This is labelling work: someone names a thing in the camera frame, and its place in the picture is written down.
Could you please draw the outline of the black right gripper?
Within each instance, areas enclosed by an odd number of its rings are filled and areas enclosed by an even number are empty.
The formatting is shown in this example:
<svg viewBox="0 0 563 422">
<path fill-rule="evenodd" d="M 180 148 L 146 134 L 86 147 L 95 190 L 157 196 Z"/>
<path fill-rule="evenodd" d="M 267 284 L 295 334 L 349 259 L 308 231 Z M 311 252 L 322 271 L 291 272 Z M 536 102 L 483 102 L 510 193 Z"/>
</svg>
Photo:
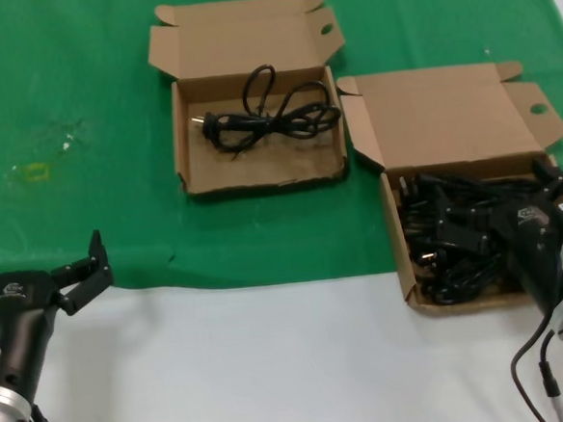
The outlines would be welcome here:
<svg viewBox="0 0 563 422">
<path fill-rule="evenodd" d="M 535 158 L 531 168 L 540 184 L 534 199 L 510 200 L 493 215 L 490 209 L 454 204 L 441 194 L 435 210 L 436 237 L 451 249 L 489 254 L 491 225 L 506 252 L 508 273 L 548 314 L 563 300 L 563 222 L 553 204 L 563 202 L 563 171 L 544 158 Z"/>
</svg>

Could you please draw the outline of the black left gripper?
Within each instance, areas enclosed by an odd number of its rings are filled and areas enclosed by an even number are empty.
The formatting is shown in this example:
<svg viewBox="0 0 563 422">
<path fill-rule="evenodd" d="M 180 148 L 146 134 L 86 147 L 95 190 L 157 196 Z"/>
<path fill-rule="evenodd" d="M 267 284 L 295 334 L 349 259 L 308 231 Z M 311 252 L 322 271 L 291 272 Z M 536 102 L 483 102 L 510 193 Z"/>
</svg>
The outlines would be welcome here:
<svg viewBox="0 0 563 422">
<path fill-rule="evenodd" d="M 53 270 L 0 273 L 0 386 L 25 399 L 36 396 L 59 307 L 74 315 L 114 284 L 100 231 L 89 256 Z M 75 285 L 67 294 L 59 289 Z"/>
</svg>

